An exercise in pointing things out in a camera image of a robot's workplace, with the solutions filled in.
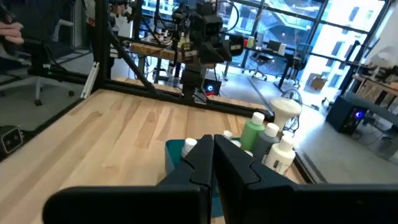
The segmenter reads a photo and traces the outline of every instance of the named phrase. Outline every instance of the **chair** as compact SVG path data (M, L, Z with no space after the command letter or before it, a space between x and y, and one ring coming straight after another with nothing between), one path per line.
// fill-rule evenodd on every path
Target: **chair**
M259 67L271 61L273 59L273 56L255 51L250 56L250 59L257 64L256 68L242 69L242 73L244 73L244 71L249 71L249 73L254 72L251 76L252 78L254 78L257 73L260 73L262 78L265 77L264 81L267 81L267 75L264 72L260 71Z
M71 26L71 22L58 20L57 17L60 12L61 1L52 1L50 9L44 14L40 12L36 5L14 6L11 11L16 15L17 20L24 25L21 30L22 37L25 40L23 49L30 54L32 68L43 68L43 64L48 63L47 50L44 44L49 43L52 39L58 39L59 26ZM7 59L16 60L21 63L27 63L15 56L7 56L4 49L0 48L0 55ZM36 106L41 106L40 92L43 85L58 86L66 88L69 91L69 96L73 96L75 92L73 87L67 83L62 83L57 80L42 78L42 77L28 77L16 82L1 85L0 91L8 90L26 85L35 84L35 101Z
M313 47L308 44L298 44L294 54L287 55L287 65L290 67L290 71L288 72L286 79L294 80L294 85L297 85L298 87L300 87L300 85L297 80L297 74L307 65L312 48Z

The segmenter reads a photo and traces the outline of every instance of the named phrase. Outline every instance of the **gray floor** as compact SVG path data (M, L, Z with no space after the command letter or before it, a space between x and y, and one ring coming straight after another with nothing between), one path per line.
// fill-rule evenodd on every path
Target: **gray floor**
M92 63L92 55L68 62L63 66L74 72L89 73ZM218 65L217 74L221 75L223 66ZM239 69L232 68L228 74L229 81L223 82L221 94L237 100L253 103L262 103L261 98L250 84L249 75L242 75ZM132 72L122 60L116 60L113 67L113 77L134 77ZM264 98L269 101L281 95L281 92L271 82L252 80L256 88ZM32 117L46 120L46 117L55 114L60 108L66 107L73 99L67 96L67 91L59 88L48 87L43 90L45 107L36 108L36 112L27 112L35 109L32 106L33 87L15 89L13 94L0 99L2 107L0 121L17 122L22 126L34 126L29 124ZM337 133L325 122L325 109L315 111L309 107L303 107L300 118L300 128L296 132L296 148L305 152L329 183L398 183L398 166L377 157L365 143L367 139L355 140L350 136Z

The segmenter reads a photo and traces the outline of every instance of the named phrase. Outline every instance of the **computer tower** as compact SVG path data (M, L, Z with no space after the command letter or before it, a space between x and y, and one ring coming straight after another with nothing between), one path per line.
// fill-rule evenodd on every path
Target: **computer tower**
M326 121L339 133L353 134L368 109L339 96L331 107Z

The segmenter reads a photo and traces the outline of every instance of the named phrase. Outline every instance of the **person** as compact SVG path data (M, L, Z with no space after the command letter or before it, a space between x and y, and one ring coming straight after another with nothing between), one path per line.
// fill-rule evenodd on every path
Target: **person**
M86 23L86 31L88 40L90 42L91 48L93 50L94 55L94 62L99 62L100 59L98 58L98 44L96 43L96 34L95 34L95 1L94 0L84 0L86 6L86 16L87 16L87 23ZM119 33L119 27L121 23L123 23L123 19L120 16L125 10L124 6L116 6L112 7L112 10L109 10L111 17L115 18L115 25L112 27L112 31L117 36ZM108 60L108 71L107 71L107 78L111 78L111 70L114 65L114 58L109 57Z
M15 22L12 24L5 24L0 22L0 35L5 36L7 41L14 44L23 44L24 39L21 36L22 24Z

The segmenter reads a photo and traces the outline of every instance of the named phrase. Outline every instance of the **white bottle cap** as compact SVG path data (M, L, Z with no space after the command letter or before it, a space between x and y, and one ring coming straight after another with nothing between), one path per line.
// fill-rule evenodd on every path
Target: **white bottle cap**
M274 123L268 123L266 126L266 130L264 132L267 136L274 138L278 134L278 131L279 131L278 125Z
M249 156L253 157L253 153L249 152L249 151L245 151L247 154L249 154Z
M264 122L264 115L260 112L254 112L253 117L251 118L251 122L253 122L255 125L262 125L262 122Z
M239 141L237 141L237 140L232 140L231 141L235 146L238 146L239 148L242 146L242 144L239 142Z
M232 133L231 131L228 131L228 130L225 130L224 133L223 133L223 136L224 136L226 139L228 139L228 140L231 140L231 139L232 139L232 135L233 135L233 133Z
M198 143L196 139L187 138L184 143L184 148L182 148L181 157L184 158L193 149L193 147Z
M293 149L294 140L288 136L282 136L278 148L282 151L289 152Z

